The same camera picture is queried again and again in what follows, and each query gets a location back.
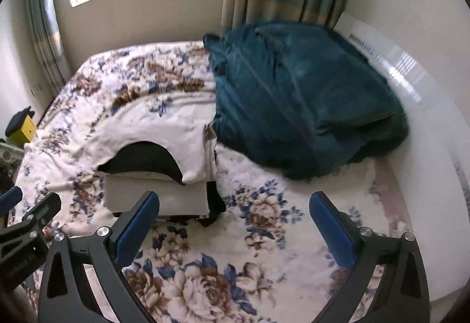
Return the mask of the white garments stack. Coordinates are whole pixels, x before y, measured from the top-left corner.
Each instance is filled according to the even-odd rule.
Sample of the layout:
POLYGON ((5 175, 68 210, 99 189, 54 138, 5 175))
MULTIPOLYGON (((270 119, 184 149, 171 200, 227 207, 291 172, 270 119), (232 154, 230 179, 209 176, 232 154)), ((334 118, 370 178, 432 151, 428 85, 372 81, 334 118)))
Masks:
POLYGON ((199 219, 209 226, 226 211, 214 181, 180 185, 169 177, 136 177, 124 174, 104 175, 104 204, 117 215, 127 212, 146 192, 159 197, 159 216, 164 219, 199 219))

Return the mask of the beige small garment black trim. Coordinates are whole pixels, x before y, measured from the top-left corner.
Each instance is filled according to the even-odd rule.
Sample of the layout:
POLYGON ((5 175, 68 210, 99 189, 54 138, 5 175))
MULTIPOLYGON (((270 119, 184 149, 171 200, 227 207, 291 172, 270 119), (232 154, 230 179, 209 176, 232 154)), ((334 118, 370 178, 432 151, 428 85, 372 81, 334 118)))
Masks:
POLYGON ((212 137, 202 120, 108 120, 76 148, 83 168, 165 179, 185 186, 212 180, 212 137))

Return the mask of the yellow box with black cap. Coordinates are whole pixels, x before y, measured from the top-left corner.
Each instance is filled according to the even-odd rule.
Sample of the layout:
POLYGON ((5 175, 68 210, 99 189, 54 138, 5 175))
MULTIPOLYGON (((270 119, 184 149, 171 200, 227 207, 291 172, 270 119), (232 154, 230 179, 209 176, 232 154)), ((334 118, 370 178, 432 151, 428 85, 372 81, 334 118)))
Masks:
POLYGON ((19 148, 23 148, 25 144, 30 143, 37 130, 33 122, 34 115, 35 111, 31 109, 31 106, 17 112, 5 129, 7 140, 19 148))

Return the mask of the white headboard panel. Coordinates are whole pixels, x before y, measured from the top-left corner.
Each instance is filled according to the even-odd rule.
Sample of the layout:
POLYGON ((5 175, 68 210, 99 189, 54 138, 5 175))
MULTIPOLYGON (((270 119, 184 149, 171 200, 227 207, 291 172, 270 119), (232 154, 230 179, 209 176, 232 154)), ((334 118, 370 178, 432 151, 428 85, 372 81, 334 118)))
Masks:
POLYGON ((422 65, 343 13, 335 30, 367 57, 405 108, 409 136, 388 155, 422 251, 431 300, 469 280, 469 124, 422 65))

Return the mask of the floral fleece bed blanket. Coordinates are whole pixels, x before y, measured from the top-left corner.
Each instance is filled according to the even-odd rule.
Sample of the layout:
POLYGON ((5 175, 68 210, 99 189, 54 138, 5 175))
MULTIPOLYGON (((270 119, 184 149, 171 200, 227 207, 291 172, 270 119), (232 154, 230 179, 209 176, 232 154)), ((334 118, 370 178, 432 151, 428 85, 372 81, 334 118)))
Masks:
POLYGON ((345 277, 308 214, 321 190, 358 226, 398 237, 411 228, 386 160, 366 159, 331 175, 293 181, 217 143, 214 77, 199 42, 152 43, 85 60, 46 112, 16 183, 21 218, 48 193, 61 211, 47 240, 93 234, 115 221, 111 189, 98 166, 127 134, 151 127, 185 160, 207 142, 222 213, 208 226, 159 221, 124 271, 157 322, 310 322, 345 277))

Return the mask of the left striped curtain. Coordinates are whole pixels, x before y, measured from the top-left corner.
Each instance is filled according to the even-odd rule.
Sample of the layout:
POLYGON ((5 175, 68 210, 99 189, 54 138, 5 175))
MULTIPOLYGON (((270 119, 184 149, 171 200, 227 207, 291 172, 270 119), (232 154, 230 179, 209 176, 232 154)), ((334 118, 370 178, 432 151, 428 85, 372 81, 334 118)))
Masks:
POLYGON ((73 76, 61 39, 54 0, 26 0, 33 47, 51 92, 58 95, 73 76))

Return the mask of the dark teal plush blanket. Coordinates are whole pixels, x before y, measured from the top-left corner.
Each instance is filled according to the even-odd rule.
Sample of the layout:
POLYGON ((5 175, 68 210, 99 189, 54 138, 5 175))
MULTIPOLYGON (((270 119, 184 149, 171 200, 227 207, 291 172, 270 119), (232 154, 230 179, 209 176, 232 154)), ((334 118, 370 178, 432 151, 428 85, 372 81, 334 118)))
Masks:
POLYGON ((318 24, 242 24, 206 34, 217 140, 292 180, 326 176, 405 141, 401 101, 351 43, 318 24))

